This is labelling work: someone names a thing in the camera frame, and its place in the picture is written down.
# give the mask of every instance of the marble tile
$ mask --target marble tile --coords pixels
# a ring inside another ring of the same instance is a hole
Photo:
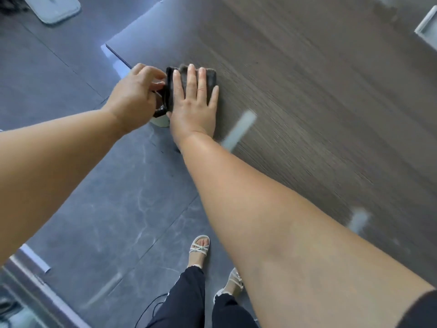
[[[133,327],[147,305],[156,296],[168,292],[178,280],[187,266],[190,245],[201,234],[208,235],[211,240],[205,262],[205,326],[210,327],[212,298],[225,285],[233,264],[211,229],[199,197],[144,255],[134,270],[101,303],[84,312],[84,317],[96,327]],[[254,315],[246,293],[241,295],[239,302]],[[150,320],[152,309],[153,306],[144,314],[139,327]]]
[[[82,10],[54,26],[44,25],[32,12],[19,21],[102,98],[109,96],[120,79],[116,61],[101,50],[112,36],[160,0],[79,0]]]
[[[0,16],[0,129],[92,110],[103,100],[23,27]]]
[[[44,280],[79,313],[110,292],[197,195],[173,141],[151,140],[155,131],[149,124],[122,138],[28,242],[52,267]]]

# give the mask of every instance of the person's left arm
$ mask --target person's left arm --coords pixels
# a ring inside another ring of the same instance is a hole
[[[147,123],[165,73],[136,65],[101,110],[0,133],[0,264],[63,204],[123,135]]]

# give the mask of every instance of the white sandal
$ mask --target white sandal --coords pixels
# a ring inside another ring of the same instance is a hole
[[[238,274],[237,268],[234,267],[233,270],[231,270],[231,273],[229,274],[228,281],[234,282],[241,290],[244,289],[243,279]],[[216,297],[221,296],[224,293],[227,293],[228,295],[231,295],[229,292],[224,291],[225,288],[220,289],[217,291],[216,295],[212,299],[212,302],[216,303]]]
[[[202,238],[207,238],[208,239],[208,245],[199,245],[199,244],[196,244],[197,243],[197,241],[199,240],[199,239],[202,239]],[[206,235],[200,235],[200,236],[197,236],[196,237],[196,239],[193,241],[193,243],[191,244],[191,247],[190,247],[190,252],[189,253],[192,253],[192,252],[199,252],[199,253],[202,253],[202,254],[204,254],[204,255],[207,255],[208,254],[208,250],[209,250],[209,245],[211,244],[211,241],[210,241],[210,239],[209,239],[209,237],[208,236],[206,236]],[[200,265],[198,265],[198,264],[194,264],[193,266],[196,266],[196,267],[199,267],[200,269],[202,268]]]

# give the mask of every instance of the wood grain surface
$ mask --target wood grain surface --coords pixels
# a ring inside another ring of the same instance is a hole
[[[218,139],[252,109],[238,157],[437,285],[437,54],[369,2],[164,0],[107,45],[215,68]]]

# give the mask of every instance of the black pants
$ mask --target black pants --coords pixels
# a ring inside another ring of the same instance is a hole
[[[152,318],[147,328],[203,328],[205,325],[205,275],[188,267]],[[258,328],[252,316],[235,298],[222,294],[212,310],[213,328]]]

